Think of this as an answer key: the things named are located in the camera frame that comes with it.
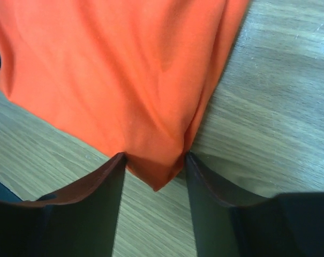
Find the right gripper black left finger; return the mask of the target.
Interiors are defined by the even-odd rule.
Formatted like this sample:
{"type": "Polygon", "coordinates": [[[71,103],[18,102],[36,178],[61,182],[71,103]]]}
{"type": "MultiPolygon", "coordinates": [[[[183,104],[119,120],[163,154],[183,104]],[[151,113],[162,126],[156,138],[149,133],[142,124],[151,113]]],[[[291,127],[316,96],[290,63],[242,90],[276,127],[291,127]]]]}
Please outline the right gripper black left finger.
{"type": "Polygon", "coordinates": [[[112,256],[125,177],[118,153],[95,171],[40,197],[25,201],[37,220],[23,256],[112,256]]]}

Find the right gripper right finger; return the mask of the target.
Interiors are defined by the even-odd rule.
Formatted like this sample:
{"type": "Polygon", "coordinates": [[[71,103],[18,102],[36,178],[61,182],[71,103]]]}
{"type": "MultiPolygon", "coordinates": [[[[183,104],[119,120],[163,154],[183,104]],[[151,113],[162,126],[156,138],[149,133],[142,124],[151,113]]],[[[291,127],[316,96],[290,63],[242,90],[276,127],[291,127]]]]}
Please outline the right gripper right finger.
{"type": "Polygon", "coordinates": [[[269,198],[237,186],[194,153],[186,155],[185,169],[198,256],[274,256],[270,236],[244,214],[269,198]]]}

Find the orange t shirt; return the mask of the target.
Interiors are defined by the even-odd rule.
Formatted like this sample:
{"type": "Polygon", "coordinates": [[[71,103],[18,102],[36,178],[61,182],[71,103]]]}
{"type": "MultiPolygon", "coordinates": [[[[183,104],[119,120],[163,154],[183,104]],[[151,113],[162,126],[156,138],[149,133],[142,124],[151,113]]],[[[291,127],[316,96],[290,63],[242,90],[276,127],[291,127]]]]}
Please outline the orange t shirt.
{"type": "Polygon", "coordinates": [[[182,169],[248,1],[0,1],[6,98],[159,190],[182,169]]]}

